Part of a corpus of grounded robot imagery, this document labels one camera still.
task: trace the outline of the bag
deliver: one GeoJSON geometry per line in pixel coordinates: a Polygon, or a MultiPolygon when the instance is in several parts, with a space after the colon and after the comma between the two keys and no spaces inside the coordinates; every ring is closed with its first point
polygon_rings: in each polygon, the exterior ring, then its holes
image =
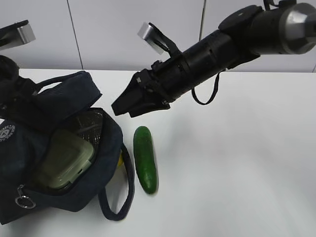
{"type": "Polygon", "coordinates": [[[99,196],[104,216],[110,220],[123,219],[134,195],[134,169],[120,127],[101,108],[90,108],[101,93],[89,73],[81,71],[64,77],[43,81],[37,86],[60,82],[53,88],[32,96],[32,108],[47,116],[52,123],[49,133],[23,123],[5,120],[0,124],[0,222],[14,221],[46,207],[77,212],[93,197],[99,196]],[[93,146],[91,165],[67,188],[38,187],[34,175],[47,159],[54,134],[65,130],[93,146]],[[118,214],[110,210],[106,184],[113,177],[120,154],[128,178],[127,199],[118,214]]]}

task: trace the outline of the robotic arm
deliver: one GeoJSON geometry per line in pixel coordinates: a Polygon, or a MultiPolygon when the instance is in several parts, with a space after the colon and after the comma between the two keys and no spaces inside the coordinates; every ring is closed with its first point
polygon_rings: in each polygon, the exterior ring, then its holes
{"type": "Polygon", "coordinates": [[[143,69],[112,104],[115,115],[136,117],[170,109],[170,103],[192,90],[199,104],[210,103],[217,92],[219,73],[250,62],[263,54],[304,54],[316,44],[316,9],[296,0],[264,0],[260,6],[245,7],[227,17],[214,31],[181,52],[155,25],[144,24],[139,32],[157,51],[170,58],[143,69]],[[198,101],[194,87],[218,75],[207,103],[198,101]]]}

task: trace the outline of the circular patch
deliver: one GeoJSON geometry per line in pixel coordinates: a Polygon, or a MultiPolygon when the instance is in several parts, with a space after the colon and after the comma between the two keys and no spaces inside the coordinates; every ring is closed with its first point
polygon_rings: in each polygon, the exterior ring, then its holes
{"type": "Polygon", "coordinates": [[[3,129],[0,130],[0,142],[7,140],[10,136],[13,135],[15,131],[14,125],[5,126],[3,129]]]}

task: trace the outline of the bag handle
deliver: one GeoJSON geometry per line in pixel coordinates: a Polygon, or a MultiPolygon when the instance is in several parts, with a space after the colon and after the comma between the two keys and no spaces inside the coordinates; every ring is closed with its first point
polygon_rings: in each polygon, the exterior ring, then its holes
{"type": "Polygon", "coordinates": [[[105,216],[105,218],[112,220],[112,221],[120,221],[127,216],[128,211],[130,209],[130,206],[132,204],[133,198],[134,198],[134,193],[135,193],[134,169],[133,169],[133,165],[132,165],[129,153],[128,153],[124,144],[122,145],[122,158],[124,161],[127,179],[128,179],[128,195],[127,195],[127,198],[126,198],[121,210],[117,214],[115,214],[110,209],[106,190],[102,189],[102,191],[99,193],[99,202],[100,202],[100,206],[101,206],[101,210],[103,212],[103,215],[105,216]]]}
{"type": "Polygon", "coordinates": [[[44,81],[41,81],[40,83],[37,83],[37,90],[40,91],[43,87],[54,84],[54,83],[58,83],[58,82],[64,82],[65,80],[72,78],[76,75],[82,74],[85,71],[79,71],[70,75],[65,75],[65,76],[60,76],[60,77],[56,77],[56,78],[51,78],[51,79],[47,79],[44,81]]]}

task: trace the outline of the table surface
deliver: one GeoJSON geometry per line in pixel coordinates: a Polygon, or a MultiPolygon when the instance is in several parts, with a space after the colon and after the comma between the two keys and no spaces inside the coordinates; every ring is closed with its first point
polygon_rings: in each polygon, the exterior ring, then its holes
{"type": "MultiPolygon", "coordinates": [[[[35,81],[72,70],[21,70],[35,81]]],[[[115,117],[111,103],[134,72],[89,71],[102,107],[132,137],[147,126],[155,144],[159,190],[135,179],[127,218],[106,220],[98,200],[77,213],[48,208],[0,226],[1,237],[314,237],[316,236],[316,74],[222,73],[209,106],[190,93],[168,111],[115,117]]],[[[207,100],[213,79],[198,86],[207,100]]],[[[123,169],[107,185],[110,206],[127,195],[123,169]]]]}

